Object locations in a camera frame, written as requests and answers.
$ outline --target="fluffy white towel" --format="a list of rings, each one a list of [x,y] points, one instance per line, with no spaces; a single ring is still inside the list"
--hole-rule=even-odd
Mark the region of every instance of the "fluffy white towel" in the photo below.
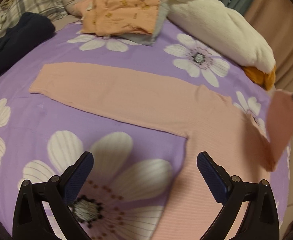
[[[266,40],[237,11],[218,0],[165,0],[168,18],[241,66],[270,73],[275,66]]]

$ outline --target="rolled dark blue clothing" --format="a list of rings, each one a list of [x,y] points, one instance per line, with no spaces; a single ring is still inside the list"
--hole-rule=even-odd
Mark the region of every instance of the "rolled dark blue clothing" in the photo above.
[[[17,25],[8,28],[0,38],[0,76],[54,32],[55,27],[47,17],[30,12],[22,14]]]

